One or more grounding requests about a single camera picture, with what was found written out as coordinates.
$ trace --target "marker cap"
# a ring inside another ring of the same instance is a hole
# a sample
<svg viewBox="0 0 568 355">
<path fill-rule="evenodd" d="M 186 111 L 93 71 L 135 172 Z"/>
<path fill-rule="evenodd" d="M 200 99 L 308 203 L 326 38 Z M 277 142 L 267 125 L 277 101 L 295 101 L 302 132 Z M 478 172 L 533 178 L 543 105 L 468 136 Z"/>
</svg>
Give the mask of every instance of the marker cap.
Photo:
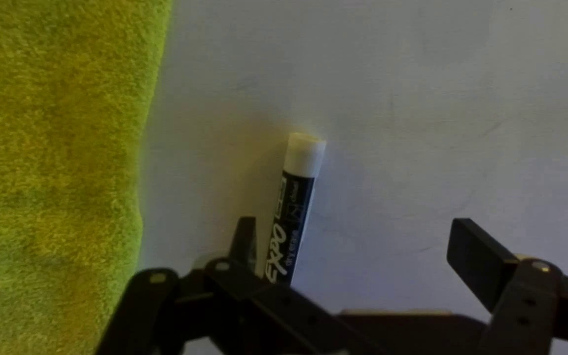
<svg viewBox="0 0 568 355">
<path fill-rule="evenodd" d="M 302 178 L 318 178 L 326 152 L 326 140 L 310 132 L 289 134 L 285 172 Z"/>
</svg>

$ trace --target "marker label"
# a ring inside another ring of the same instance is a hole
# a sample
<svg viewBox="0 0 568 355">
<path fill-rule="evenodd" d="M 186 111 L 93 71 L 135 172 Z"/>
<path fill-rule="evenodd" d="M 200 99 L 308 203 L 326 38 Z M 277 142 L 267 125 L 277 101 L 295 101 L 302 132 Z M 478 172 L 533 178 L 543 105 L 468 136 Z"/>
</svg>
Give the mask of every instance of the marker label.
<svg viewBox="0 0 568 355">
<path fill-rule="evenodd" d="M 275 215 L 267 257 L 267 280 L 291 284 L 312 200 L 312 178 L 283 172 L 281 201 Z"/>
</svg>

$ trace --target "dry erase marker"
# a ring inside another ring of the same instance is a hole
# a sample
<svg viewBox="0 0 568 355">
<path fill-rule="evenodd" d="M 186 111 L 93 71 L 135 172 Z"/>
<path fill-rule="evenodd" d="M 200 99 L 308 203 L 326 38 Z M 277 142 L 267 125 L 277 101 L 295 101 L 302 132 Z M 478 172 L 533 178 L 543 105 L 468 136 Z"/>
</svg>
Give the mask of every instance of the dry erase marker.
<svg viewBox="0 0 568 355">
<path fill-rule="evenodd" d="M 281 180 L 281 200 L 271 227 L 267 272 L 271 282 L 291 284 L 312 192 L 322 168 L 326 140 L 306 132 L 289 136 L 287 160 Z"/>
</svg>

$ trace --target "screw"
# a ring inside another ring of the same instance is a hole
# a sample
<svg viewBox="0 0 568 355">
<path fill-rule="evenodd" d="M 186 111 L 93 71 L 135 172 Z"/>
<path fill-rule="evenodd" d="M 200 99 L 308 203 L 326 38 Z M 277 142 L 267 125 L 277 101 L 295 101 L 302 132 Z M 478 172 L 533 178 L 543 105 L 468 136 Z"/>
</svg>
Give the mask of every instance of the screw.
<svg viewBox="0 0 568 355">
<path fill-rule="evenodd" d="M 545 261 L 533 261 L 533 269 L 537 269 L 537 271 L 541 271 L 545 274 L 549 274 L 553 271 L 553 267 L 547 265 Z"/>
<path fill-rule="evenodd" d="M 151 284 L 164 284 L 166 282 L 166 274 L 164 272 L 154 272 L 149 278 Z"/>
<path fill-rule="evenodd" d="M 216 267 L 218 272 L 229 272 L 229 269 L 231 269 L 229 263 L 218 263 Z"/>
</svg>

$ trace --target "yellow-green towel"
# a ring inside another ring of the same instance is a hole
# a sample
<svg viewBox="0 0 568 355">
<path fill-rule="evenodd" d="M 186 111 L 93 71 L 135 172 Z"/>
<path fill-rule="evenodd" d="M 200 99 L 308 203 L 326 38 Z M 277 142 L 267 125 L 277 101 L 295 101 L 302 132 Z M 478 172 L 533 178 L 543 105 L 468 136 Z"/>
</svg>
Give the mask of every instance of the yellow-green towel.
<svg viewBox="0 0 568 355">
<path fill-rule="evenodd" d="M 141 247 L 170 0 L 0 0 L 0 355 L 93 353 Z"/>
</svg>

